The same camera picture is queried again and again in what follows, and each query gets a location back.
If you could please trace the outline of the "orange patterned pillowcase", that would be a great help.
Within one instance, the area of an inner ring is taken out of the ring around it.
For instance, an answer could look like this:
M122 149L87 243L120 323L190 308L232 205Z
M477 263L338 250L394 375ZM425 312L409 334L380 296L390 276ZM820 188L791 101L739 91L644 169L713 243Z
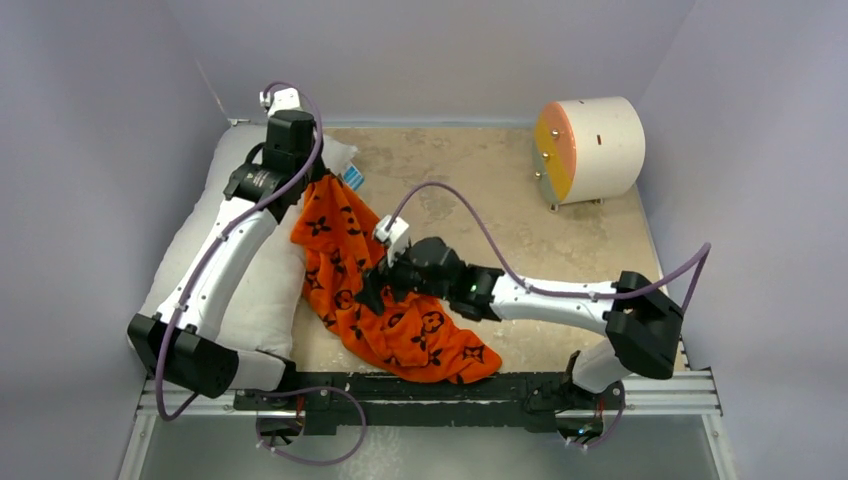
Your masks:
M324 328L359 359L406 381L470 384L495 374L500 355L457 326L437 298L367 290L365 274L386 255L373 237L377 223L334 174L306 188L290 239L305 255L302 296Z

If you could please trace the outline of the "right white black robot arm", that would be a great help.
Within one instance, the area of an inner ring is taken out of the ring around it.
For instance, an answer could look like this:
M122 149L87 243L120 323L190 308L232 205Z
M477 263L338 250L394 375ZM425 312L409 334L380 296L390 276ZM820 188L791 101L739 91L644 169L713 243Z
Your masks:
M564 399L576 407L631 374L666 380L675 371L683 309L636 272L596 283L512 277L467 263L441 238L428 237L365 270L355 299L382 314L389 301L412 295L445 300L469 320L538 320L600 335L597 345L573 354L561 381Z

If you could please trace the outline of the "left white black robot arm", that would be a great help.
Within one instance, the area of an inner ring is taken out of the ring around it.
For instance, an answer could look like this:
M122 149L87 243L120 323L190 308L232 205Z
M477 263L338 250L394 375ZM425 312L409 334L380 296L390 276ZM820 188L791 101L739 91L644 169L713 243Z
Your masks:
M229 175L212 229L184 277L152 315L130 321L129 341L158 390L167 382L208 398L259 390L275 409L297 399L284 356L227 346L219 334L254 256L323 167L318 126L300 110L270 116L264 141Z

